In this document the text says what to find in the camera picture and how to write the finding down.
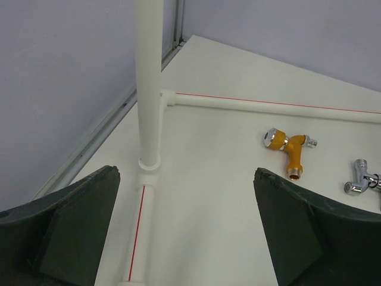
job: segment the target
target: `red line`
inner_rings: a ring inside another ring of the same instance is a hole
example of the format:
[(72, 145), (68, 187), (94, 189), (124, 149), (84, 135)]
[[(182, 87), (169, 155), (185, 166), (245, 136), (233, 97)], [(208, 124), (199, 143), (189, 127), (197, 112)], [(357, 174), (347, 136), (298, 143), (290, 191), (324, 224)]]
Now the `red line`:
[(313, 106), (313, 105), (303, 105), (303, 104), (292, 104), (292, 103), (274, 102), (274, 101), (245, 100), (245, 99), (243, 99), (243, 98), (215, 97), (215, 96), (212, 96), (212, 95), (203, 95), (203, 94), (186, 94), (186, 93), (183, 93), (183, 92), (177, 92), (177, 94), (191, 95), (191, 96), (194, 96), (194, 97), (219, 98), (219, 99), (223, 99), (223, 100), (238, 100), (238, 101), (260, 102), (260, 103), (270, 103), (270, 104), (278, 104), (278, 105), (290, 105), (290, 106), (309, 107), (309, 108), (319, 108), (319, 109), (329, 109), (329, 110), (339, 110), (339, 111), (351, 111), (351, 112), (361, 112), (361, 113), (381, 114), (381, 112), (376, 112), (376, 111), (352, 110), (352, 109), (343, 109), (343, 108), (332, 108), (332, 107), (322, 107), (322, 106)]
[(131, 281), (133, 259), (135, 258), (136, 242), (138, 241), (138, 232), (139, 232), (140, 216), (141, 216), (141, 214), (142, 214), (143, 199), (144, 199), (144, 191), (145, 191), (145, 186), (143, 186), (142, 199), (141, 199), (141, 201), (140, 201), (140, 209), (139, 209), (138, 225), (136, 226), (135, 242), (133, 243), (133, 251), (132, 251), (132, 258), (131, 258), (131, 267), (130, 267), (129, 281)]

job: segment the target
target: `gray wall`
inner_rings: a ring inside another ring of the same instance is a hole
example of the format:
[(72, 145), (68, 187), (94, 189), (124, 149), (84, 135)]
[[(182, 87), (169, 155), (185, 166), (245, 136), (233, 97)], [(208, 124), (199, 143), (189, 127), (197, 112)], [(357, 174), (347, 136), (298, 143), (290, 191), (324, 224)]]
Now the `gray wall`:
[[(165, 0), (164, 43), (175, 0)], [(135, 83), (133, 0), (0, 1), (0, 211), (28, 202)]]
[(381, 91), (380, 0), (185, 0), (193, 34)]

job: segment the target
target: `silver tap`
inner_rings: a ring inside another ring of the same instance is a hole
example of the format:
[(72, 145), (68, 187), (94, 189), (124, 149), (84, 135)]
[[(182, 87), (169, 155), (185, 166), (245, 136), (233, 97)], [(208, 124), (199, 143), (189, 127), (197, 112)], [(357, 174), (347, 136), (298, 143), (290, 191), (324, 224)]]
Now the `silver tap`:
[(369, 174), (368, 163), (365, 159), (357, 159), (355, 161), (355, 182), (347, 182), (344, 190), (349, 195), (360, 195), (367, 188), (377, 189), (381, 191), (381, 175)]

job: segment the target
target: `orange faucet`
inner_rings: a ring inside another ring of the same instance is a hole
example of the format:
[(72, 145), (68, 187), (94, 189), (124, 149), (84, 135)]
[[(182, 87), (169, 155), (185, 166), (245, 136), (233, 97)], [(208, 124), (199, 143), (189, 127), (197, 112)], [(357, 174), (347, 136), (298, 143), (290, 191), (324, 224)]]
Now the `orange faucet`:
[(302, 147), (314, 148), (317, 141), (311, 139), (308, 135), (296, 135), (289, 138), (284, 132), (272, 128), (264, 136), (264, 145), (267, 148), (282, 150), (289, 154), (290, 162), (287, 166), (287, 174), (292, 181), (296, 181), (303, 173), (303, 167), (300, 163)]

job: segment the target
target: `horizontal white pipe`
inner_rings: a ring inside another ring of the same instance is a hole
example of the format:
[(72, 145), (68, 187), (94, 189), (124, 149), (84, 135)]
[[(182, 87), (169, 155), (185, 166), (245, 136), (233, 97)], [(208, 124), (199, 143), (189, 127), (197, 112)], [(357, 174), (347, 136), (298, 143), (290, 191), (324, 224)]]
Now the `horizontal white pipe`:
[(136, 89), (141, 164), (159, 165), (161, 43), (164, 0), (135, 0)]
[(132, 231), (127, 246), (126, 267), (119, 286), (130, 286), (134, 283), (145, 285), (154, 199), (154, 187), (142, 186), (139, 188)]
[(338, 108), (219, 98), (208, 95), (176, 94), (171, 91), (163, 91), (163, 93), (166, 95), (166, 101), (170, 105), (180, 104), (352, 122), (381, 123), (381, 113), (371, 111), (341, 110)]

